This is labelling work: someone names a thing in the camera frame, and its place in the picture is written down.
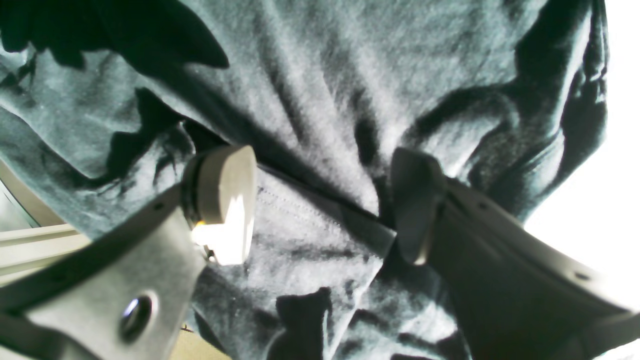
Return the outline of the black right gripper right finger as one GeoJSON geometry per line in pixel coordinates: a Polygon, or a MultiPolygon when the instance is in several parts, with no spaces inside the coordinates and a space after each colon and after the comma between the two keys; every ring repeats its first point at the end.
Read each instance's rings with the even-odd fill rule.
{"type": "Polygon", "coordinates": [[[430,155],[397,148],[397,247],[448,285],[476,360],[594,360],[639,339],[639,297],[522,228],[430,155]]]}

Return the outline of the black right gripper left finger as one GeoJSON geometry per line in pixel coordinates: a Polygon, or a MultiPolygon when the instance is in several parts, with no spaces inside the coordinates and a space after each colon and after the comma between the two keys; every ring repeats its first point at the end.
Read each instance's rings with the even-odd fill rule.
{"type": "Polygon", "coordinates": [[[220,146],[87,246],[1,288],[3,360],[167,360],[208,265],[249,257],[253,148],[220,146]]]}

